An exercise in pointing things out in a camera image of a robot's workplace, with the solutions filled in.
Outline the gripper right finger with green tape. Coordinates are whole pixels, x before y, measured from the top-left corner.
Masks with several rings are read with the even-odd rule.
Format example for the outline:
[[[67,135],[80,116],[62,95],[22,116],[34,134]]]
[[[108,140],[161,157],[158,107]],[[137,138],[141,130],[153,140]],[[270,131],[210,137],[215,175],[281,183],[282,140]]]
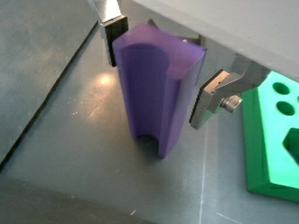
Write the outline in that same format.
[[[241,94],[258,88],[271,70],[242,55],[231,69],[221,69],[201,87],[191,112],[190,124],[198,130],[221,109],[233,113],[243,99]]]

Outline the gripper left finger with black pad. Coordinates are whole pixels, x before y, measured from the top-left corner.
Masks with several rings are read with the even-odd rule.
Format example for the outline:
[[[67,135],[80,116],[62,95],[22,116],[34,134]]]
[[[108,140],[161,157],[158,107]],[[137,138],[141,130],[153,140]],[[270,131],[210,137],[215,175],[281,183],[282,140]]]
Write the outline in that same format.
[[[122,14],[118,0],[88,0],[96,15],[100,36],[107,48],[108,64],[117,65],[113,42],[129,31],[127,16]]]

